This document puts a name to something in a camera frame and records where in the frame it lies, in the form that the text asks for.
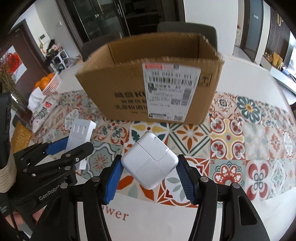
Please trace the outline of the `patterned tile tablecloth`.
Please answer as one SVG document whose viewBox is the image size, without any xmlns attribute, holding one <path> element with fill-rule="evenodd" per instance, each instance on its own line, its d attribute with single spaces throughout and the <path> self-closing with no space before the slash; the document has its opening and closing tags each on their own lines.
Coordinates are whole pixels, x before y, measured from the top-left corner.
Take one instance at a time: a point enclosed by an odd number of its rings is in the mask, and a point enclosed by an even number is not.
<svg viewBox="0 0 296 241">
<path fill-rule="evenodd" d="M 96 123 L 94 152 L 78 172 L 85 179 L 99 175 L 115 156 L 152 132 L 201 175 L 218 184 L 239 183 L 250 200 L 267 200 L 295 187 L 293 117 L 264 102 L 217 92 L 204 122 L 186 125 L 108 120 L 84 91 L 66 92 L 32 141 L 61 139 L 78 118 Z"/>
</svg>

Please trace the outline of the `white charger block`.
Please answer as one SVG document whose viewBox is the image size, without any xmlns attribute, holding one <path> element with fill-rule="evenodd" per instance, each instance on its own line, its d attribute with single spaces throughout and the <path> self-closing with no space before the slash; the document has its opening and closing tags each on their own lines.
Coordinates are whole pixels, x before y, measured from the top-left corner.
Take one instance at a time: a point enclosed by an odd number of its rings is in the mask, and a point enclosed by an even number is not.
<svg viewBox="0 0 296 241">
<path fill-rule="evenodd" d="M 86 143 L 90 142 L 96 123 L 92 120 L 75 119 L 72 124 L 70 135 L 66 146 L 66 152 Z"/>
</svg>

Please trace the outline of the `brown cardboard box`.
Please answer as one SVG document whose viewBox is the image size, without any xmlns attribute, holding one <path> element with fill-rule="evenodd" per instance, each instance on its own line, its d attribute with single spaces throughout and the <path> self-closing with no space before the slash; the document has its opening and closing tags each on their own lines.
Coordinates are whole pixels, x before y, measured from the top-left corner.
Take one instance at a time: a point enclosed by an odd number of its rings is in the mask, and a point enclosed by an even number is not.
<svg viewBox="0 0 296 241">
<path fill-rule="evenodd" d="M 195 33 L 152 33 L 109 42 L 76 78 L 114 121 L 203 123 L 224 60 Z"/>
</svg>

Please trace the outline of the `white basket with oranges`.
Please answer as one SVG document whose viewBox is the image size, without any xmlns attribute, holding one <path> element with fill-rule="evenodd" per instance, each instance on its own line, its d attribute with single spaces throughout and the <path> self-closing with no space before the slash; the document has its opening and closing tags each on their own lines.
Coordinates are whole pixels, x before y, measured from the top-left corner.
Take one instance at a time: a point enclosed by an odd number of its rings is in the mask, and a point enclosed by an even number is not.
<svg viewBox="0 0 296 241">
<path fill-rule="evenodd" d="M 41 92 L 44 95 L 46 95 L 51 91 L 57 90 L 60 84 L 61 78 L 58 72 L 50 73 L 47 76 L 42 77 L 41 80 L 39 80 L 38 82 L 36 82 L 34 89 L 40 88 Z"/>
</svg>

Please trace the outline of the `white square power adapter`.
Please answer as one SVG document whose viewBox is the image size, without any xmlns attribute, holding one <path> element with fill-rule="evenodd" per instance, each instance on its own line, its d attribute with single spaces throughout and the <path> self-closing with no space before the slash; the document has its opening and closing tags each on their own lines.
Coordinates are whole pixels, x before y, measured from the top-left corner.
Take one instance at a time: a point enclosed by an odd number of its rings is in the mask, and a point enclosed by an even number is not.
<svg viewBox="0 0 296 241">
<path fill-rule="evenodd" d="M 160 184 L 178 162 L 177 155 L 151 132 L 146 132 L 121 158 L 123 167 L 148 190 Z"/>
</svg>

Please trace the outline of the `white patterned tissue pack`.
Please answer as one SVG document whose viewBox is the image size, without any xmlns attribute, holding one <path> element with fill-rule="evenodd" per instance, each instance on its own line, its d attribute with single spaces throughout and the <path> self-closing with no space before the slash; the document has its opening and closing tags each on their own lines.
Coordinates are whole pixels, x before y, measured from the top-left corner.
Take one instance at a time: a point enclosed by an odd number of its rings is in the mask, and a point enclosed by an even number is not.
<svg viewBox="0 0 296 241">
<path fill-rule="evenodd" d="M 61 100 L 61 94 L 56 91 L 50 91 L 47 94 L 43 94 L 39 87 L 35 88 L 30 94 L 27 108 L 32 112 L 30 125 L 32 126 L 32 132 L 36 133 L 50 113 L 59 104 Z"/>
</svg>

